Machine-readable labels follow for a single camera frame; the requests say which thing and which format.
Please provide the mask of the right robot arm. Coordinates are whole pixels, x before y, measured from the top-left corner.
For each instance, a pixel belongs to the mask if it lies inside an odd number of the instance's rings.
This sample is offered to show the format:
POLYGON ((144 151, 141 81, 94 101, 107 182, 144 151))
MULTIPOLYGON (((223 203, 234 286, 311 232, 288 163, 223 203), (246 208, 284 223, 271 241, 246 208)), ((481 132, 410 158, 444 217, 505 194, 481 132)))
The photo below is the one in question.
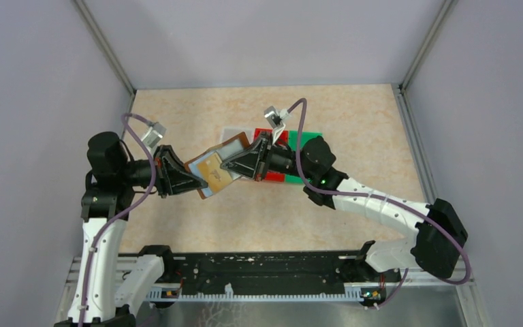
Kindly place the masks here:
POLYGON ((249 147, 224 159, 221 168, 254 181, 264 180, 268 172, 297 176, 314 204, 356 213, 396 230, 401 239, 366 245, 365 262, 378 273, 418 267, 451 285, 470 279, 464 251, 468 233, 450 202, 437 198, 428 204, 391 196, 337 170, 335 161, 321 136, 295 151, 273 144, 269 134, 261 133, 249 147))

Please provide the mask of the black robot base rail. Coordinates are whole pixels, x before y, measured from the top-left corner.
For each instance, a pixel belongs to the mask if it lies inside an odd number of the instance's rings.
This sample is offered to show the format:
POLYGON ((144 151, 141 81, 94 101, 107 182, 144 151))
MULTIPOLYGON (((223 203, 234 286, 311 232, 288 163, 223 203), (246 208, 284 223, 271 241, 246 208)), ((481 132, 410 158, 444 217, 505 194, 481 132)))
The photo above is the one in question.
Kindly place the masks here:
POLYGON ((366 263, 367 242, 351 251, 173 253, 146 299, 175 302, 358 302, 380 305, 397 268, 377 272, 366 263))

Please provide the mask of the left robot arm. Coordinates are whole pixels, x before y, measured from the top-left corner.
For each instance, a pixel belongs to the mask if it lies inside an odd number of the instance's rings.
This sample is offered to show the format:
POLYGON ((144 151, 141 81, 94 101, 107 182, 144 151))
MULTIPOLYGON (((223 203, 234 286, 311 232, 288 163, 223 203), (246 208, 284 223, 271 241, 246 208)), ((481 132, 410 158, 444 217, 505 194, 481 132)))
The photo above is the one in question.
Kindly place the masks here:
POLYGON ((86 191, 81 199, 82 261, 77 289, 64 321, 58 326, 134 326, 136 315, 156 282, 178 281, 180 268, 167 245, 146 245, 136 264, 118 284, 119 247, 129 214, 140 201, 135 187, 161 198, 207 187, 183 166, 170 145, 158 146, 148 159, 133 160, 111 131, 88 142, 86 191))

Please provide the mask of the gold credit card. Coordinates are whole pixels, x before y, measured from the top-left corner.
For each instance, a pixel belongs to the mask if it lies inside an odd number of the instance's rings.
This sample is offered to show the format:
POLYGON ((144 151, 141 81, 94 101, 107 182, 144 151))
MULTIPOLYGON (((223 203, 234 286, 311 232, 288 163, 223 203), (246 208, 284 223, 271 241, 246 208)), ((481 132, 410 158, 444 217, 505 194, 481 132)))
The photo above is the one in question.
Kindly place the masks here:
POLYGON ((211 153, 196 164, 197 171, 208 183, 207 188, 202 190, 205 198, 209 198, 238 179, 238 175, 221 168, 222 159, 218 153, 211 153))

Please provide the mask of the brown leather card holder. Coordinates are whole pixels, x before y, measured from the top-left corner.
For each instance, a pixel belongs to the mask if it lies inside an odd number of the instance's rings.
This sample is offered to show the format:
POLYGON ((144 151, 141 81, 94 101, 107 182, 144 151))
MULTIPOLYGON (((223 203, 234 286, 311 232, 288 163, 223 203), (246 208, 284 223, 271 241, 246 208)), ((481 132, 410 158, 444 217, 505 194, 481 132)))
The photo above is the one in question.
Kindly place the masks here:
POLYGON ((227 138, 222 143, 210 147, 201 155, 185 163, 186 170, 207 184, 205 188, 197 191, 203 200, 216 195, 241 178, 241 175, 223 169, 221 164, 225 159, 245 150, 250 145, 248 134, 237 129, 229 131, 233 131, 234 134, 229 136, 229 133, 225 131, 223 136, 227 136, 227 138))

